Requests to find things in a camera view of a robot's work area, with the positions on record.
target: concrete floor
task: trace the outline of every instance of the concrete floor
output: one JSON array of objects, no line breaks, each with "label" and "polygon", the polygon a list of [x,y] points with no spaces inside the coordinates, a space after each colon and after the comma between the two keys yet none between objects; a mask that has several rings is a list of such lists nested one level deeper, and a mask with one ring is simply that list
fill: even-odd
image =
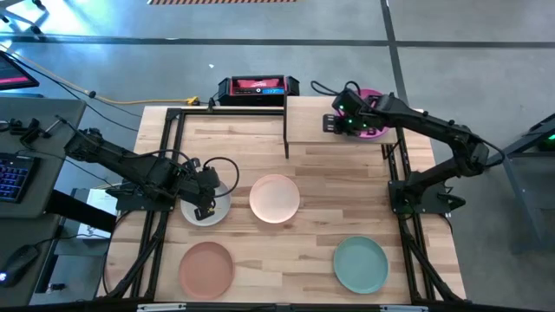
[{"label": "concrete floor", "polygon": [[[288,4],[153,6],[146,0],[43,1],[48,14],[30,3],[12,11],[40,19],[47,34],[134,38],[340,39],[387,40],[379,0],[303,0]],[[448,42],[552,42],[555,3],[549,0],[389,0],[397,40]],[[0,25],[0,35],[12,29]],[[231,75],[293,75],[303,95],[308,82],[340,88],[355,80],[384,92],[398,87],[388,47],[262,45],[121,45],[12,43],[12,47],[60,76],[118,100],[206,99]],[[504,147],[528,127],[553,113],[553,49],[399,48],[399,61],[411,107],[455,119]],[[52,98],[68,94],[50,81],[37,92]],[[104,114],[130,127],[139,119],[90,101]],[[125,107],[136,114],[141,106]],[[114,126],[87,110],[81,128],[98,127],[106,139],[132,148],[136,133]],[[436,160],[451,156],[434,142]],[[106,177],[105,169],[80,164]],[[66,164],[56,188],[70,192],[103,182]],[[513,240],[522,229],[506,175],[494,168],[483,176],[449,181],[467,205],[454,212],[454,241],[469,299],[477,303],[553,310],[555,256],[528,252],[515,256]],[[73,261],[89,268],[91,262]],[[67,276],[56,273],[56,282]],[[71,293],[56,300],[90,298]],[[33,302],[51,302],[37,297]]]}]

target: wood grain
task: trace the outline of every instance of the wood grain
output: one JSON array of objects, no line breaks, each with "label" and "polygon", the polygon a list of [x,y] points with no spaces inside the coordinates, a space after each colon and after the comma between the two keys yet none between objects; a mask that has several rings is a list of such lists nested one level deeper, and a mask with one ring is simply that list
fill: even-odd
[{"label": "wood grain", "polygon": [[[165,114],[165,107],[145,108],[135,146],[137,153],[159,148]],[[185,220],[180,209],[172,212],[156,300],[194,301],[181,290],[178,265],[194,244],[213,241],[232,253],[237,266],[233,285],[218,302],[408,303],[401,239],[386,190],[388,164],[382,160],[380,147],[329,142],[294,144],[291,158],[285,159],[282,131],[280,117],[186,118],[183,151],[201,160],[231,157],[238,162],[241,178],[232,194],[232,209],[219,224],[196,227]],[[429,139],[409,131],[406,137],[413,169],[433,166]],[[223,162],[213,164],[220,178],[231,185],[235,179],[232,167]],[[258,220],[248,204],[252,185],[269,173],[290,177],[301,192],[298,213],[283,224]],[[140,211],[130,214],[114,234],[107,266],[110,288],[136,257],[144,217]],[[423,216],[422,224],[431,262],[454,292],[464,296],[447,224],[436,216]],[[388,256],[390,275],[377,293],[352,293],[333,273],[334,249],[353,235],[373,238]],[[423,294],[419,265],[415,271]]]},{"label": "wood grain", "polygon": [[371,142],[345,138],[322,131],[322,116],[333,114],[333,96],[290,96],[287,98],[287,141],[289,143],[343,143],[345,140],[355,144],[396,143],[395,131],[388,131]]}]

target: gray plate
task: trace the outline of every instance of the gray plate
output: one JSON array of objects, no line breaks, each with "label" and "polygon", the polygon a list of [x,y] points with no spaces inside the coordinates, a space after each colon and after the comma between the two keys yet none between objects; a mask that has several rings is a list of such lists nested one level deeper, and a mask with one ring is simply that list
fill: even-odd
[{"label": "gray plate", "polygon": [[[227,192],[229,189],[224,184],[224,182],[219,183],[219,187],[216,189],[216,195],[223,194]],[[194,210],[197,209],[197,206],[187,203],[184,200],[181,200],[181,212],[183,212],[183,216],[187,221],[195,224],[197,226],[210,226],[215,225],[219,221],[223,220],[229,212],[230,207],[232,206],[232,195],[227,194],[224,197],[216,198],[216,213],[213,216],[210,216],[204,220],[197,220],[194,216]]]}]

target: backlit keyboard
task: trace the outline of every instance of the backlit keyboard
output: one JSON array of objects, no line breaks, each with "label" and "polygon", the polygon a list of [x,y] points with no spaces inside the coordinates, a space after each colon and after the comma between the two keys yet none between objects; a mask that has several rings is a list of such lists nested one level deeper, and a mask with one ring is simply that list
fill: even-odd
[{"label": "backlit keyboard", "polygon": [[34,157],[0,153],[0,202],[21,202],[38,160]]}]

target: teal plate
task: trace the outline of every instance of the teal plate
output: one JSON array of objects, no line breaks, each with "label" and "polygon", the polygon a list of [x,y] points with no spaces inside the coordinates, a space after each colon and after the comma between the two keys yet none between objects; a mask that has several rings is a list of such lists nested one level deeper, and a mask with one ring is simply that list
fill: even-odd
[{"label": "teal plate", "polygon": [[333,270],[339,282],[349,290],[371,294],[388,279],[389,263],[375,241],[368,237],[349,237],[336,248]]}]

